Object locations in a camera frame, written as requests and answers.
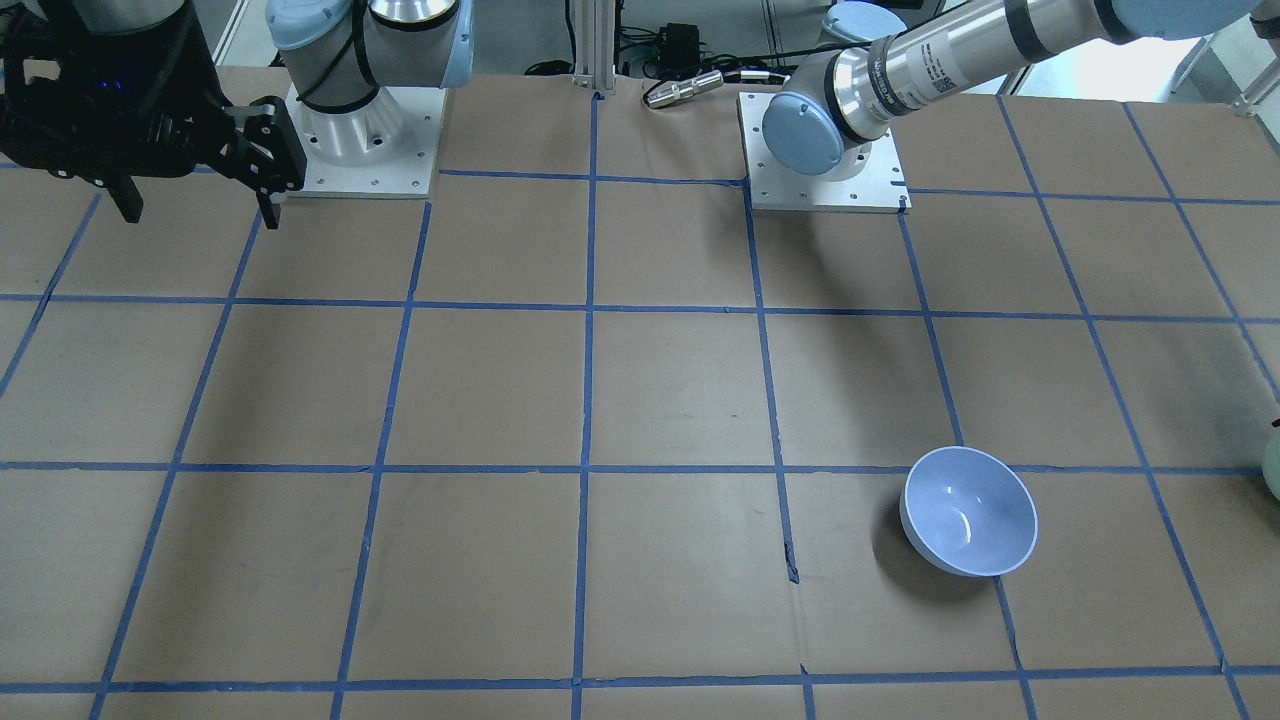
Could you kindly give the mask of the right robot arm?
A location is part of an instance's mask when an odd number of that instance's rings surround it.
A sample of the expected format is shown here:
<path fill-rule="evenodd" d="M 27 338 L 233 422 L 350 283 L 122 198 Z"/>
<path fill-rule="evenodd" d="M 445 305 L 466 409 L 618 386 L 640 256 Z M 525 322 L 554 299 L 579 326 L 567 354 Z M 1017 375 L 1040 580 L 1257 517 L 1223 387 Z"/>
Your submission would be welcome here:
<path fill-rule="evenodd" d="M 250 188 L 275 229 L 274 196 L 305 187 L 308 160 L 353 165 L 402 133 L 394 87 L 452 88 L 474 61 L 468 1 L 270 1 L 265 19 L 296 109 L 224 92 L 192 1 L 22 1 L 3 31 L 3 152 L 104 188 L 141 218 L 138 177 L 197 167 Z"/>

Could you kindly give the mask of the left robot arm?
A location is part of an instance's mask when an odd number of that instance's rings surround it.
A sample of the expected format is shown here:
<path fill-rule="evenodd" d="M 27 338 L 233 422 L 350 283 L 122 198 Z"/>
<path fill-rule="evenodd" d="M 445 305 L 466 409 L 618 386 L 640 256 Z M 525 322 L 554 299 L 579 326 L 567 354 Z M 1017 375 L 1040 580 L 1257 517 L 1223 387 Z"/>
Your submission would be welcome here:
<path fill-rule="evenodd" d="M 760 132 L 782 165 L 823 176 L 899 118 L 1083 44 L 1194 38 L 1244 17 L 1277 32 L 1275 1 L 968 1 L 809 56 L 769 101 Z"/>

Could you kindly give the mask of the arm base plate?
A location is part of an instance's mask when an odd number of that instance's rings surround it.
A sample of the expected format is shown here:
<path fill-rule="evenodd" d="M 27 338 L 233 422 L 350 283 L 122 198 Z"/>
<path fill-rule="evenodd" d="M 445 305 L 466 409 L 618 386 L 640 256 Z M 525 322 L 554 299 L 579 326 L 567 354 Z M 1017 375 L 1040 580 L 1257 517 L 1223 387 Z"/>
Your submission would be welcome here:
<path fill-rule="evenodd" d="M 426 200 L 436 160 L 449 91 L 384 87 L 366 106 L 325 114 L 298 100 L 285 102 L 307 156 L 301 199 Z"/>
<path fill-rule="evenodd" d="M 913 208 L 896 138 L 847 143 L 813 101 L 741 92 L 739 119 L 758 211 L 905 213 Z"/>

